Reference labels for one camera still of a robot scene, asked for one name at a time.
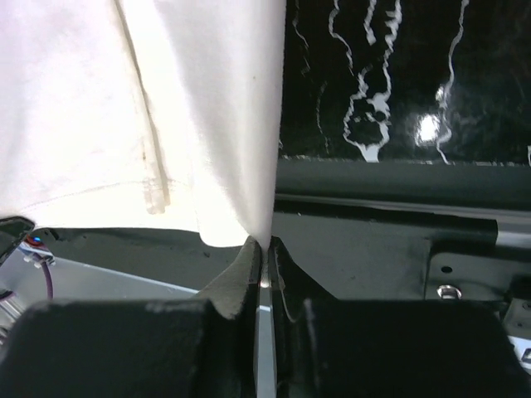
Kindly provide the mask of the cream white t shirt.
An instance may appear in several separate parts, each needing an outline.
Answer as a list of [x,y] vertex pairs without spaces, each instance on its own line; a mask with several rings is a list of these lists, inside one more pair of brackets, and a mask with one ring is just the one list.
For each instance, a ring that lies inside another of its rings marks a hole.
[[1,214],[270,244],[283,1],[4,1]]

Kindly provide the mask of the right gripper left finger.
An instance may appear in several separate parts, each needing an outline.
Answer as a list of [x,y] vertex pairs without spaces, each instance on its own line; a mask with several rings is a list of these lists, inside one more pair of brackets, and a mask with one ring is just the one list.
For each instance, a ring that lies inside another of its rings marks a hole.
[[1,350],[4,397],[254,397],[261,248],[190,299],[33,304]]

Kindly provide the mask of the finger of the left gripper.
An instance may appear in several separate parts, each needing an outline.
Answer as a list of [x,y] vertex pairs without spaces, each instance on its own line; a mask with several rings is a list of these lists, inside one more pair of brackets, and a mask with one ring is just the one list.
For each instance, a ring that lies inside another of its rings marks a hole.
[[0,220],[0,265],[34,230],[35,223],[21,216],[9,216]]

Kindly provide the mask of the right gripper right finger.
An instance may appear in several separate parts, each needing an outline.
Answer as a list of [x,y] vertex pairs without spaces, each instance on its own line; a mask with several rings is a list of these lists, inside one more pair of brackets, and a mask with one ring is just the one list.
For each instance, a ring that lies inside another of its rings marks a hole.
[[462,300],[341,300],[269,248],[279,397],[524,397],[494,311]]

